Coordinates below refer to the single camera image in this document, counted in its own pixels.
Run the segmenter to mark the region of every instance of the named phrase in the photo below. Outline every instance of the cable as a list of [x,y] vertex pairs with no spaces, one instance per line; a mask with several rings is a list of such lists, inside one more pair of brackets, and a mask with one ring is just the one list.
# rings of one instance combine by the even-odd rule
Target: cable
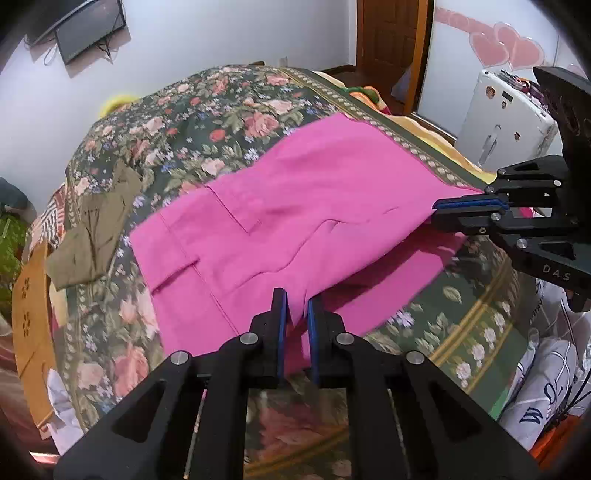
[[581,392],[585,388],[585,385],[587,385],[587,382],[589,381],[589,378],[591,378],[591,368],[589,369],[589,372],[587,373],[587,376],[585,377],[585,381],[583,382],[583,385],[581,385],[581,388],[579,388],[579,391],[574,396],[573,401],[570,403],[570,405],[568,407],[566,407],[566,411],[569,411],[577,403],[579,403],[582,399],[584,399],[585,397],[587,397],[589,395],[589,393],[591,393],[591,392],[586,393],[585,395],[583,395],[583,397],[579,401],[577,401],[577,399],[579,398],[579,395],[581,394]]
[[[52,50],[53,50],[53,57],[51,57],[51,59],[49,61],[47,61],[47,56],[51,53]],[[56,53],[57,53],[57,43],[55,45],[53,45],[52,48],[47,50],[47,52],[45,53],[45,56],[43,57],[43,65],[48,67],[49,64],[56,58]]]
[[117,16],[115,17],[115,21],[113,22],[113,26],[111,27],[111,31],[108,35],[106,35],[104,37],[104,48],[101,46],[100,42],[98,42],[96,44],[96,47],[106,53],[106,55],[109,57],[110,60],[113,60],[113,58],[111,57],[111,49],[109,48],[109,42],[111,41],[111,38],[113,37],[114,34],[114,30],[115,30],[115,25],[117,24],[119,17],[121,17],[121,15],[123,15],[123,19],[125,20],[125,7],[123,5],[123,1],[122,0],[118,0],[117,3],[119,4],[119,12],[117,13]]
[[27,40],[27,36],[25,35],[25,36],[22,38],[22,41],[24,42],[24,44],[25,44],[25,45],[26,45],[26,46],[29,48],[29,50],[30,50],[31,48],[34,48],[34,47],[36,47],[36,46],[38,46],[38,45],[44,45],[44,44],[46,44],[46,43],[49,43],[49,42],[51,42],[51,41],[54,41],[55,39],[56,39],[56,36],[55,36],[55,35],[53,35],[52,37],[50,37],[50,38],[46,38],[46,39],[45,39],[45,40],[43,40],[43,41],[38,41],[38,42],[36,42],[35,44],[31,44],[31,43],[30,43],[30,42]]

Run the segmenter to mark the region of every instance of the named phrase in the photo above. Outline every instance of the white wall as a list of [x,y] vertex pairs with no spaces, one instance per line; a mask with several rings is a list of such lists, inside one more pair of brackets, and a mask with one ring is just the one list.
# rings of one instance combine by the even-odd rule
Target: white wall
[[349,65],[357,65],[357,0],[349,0]]
[[0,176],[38,212],[113,95],[150,94],[199,70],[265,60],[321,70],[349,63],[346,0],[125,0],[112,63],[94,48],[65,67],[17,47],[0,73]]
[[587,78],[585,72],[581,68],[581,62],[563,38],[558,41],[558,51],[556,52],[554,66],[562,67]]

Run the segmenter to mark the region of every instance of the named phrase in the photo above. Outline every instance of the olive green cloth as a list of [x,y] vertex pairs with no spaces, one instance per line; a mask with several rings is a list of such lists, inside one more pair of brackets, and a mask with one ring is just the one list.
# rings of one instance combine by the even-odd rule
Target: olive green cloth
[[11,213],[0,213],[0,314],[11,319],[12,285],[21,272],[26,224]]
[[125,219],[141,187],[139,175],[120,160],[110,192],[82,197],[80,223],[66,232],[45,263],[56,290],[87,283],[107,273]]

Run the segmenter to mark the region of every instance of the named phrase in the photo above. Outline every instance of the floral bedspread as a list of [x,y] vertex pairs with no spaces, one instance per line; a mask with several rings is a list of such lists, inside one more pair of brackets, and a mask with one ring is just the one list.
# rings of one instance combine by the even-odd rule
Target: floral bedspread
[[[143,188],[108,274],[67,289],[69,321],[54,336],[60,373],[85,429],[164,359],[130,231],[179,195],[249,167],[296,128],[339,111],[379,128],[442,181],[483,186],[385,116],[305,70],[205,70],[91,127],[66,170],[66,229],[79,221],[81,196],[111,188],[117,159],[138,172]],[[526,284],[487,237],[470,238],[451,265],[367,338],[394,354],[423,351],[491,411],[525,351],[512,318],[522,308]],[[248,408],[247,478],[351,475],[344,392],[319,391],[296,375],[282,389],[252,392]]]

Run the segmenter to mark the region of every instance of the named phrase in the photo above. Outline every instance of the pink shirt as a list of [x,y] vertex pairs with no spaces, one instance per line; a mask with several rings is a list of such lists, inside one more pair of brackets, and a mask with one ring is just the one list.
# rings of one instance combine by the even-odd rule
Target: pink shirt
[[274,287],[286,289],[297,324],[308,299],[385,258],[366,289],[373,296],[351,296],[349,310],[340,300],[355,312],[343,317],[349,331],[373,329],[432,280],[462,237],[424,227],[384,256],[435,200],[473,193],[342,114],[298,129],[252,167],[182,196],[131,233],[165,351],[216,350],[269,309]]

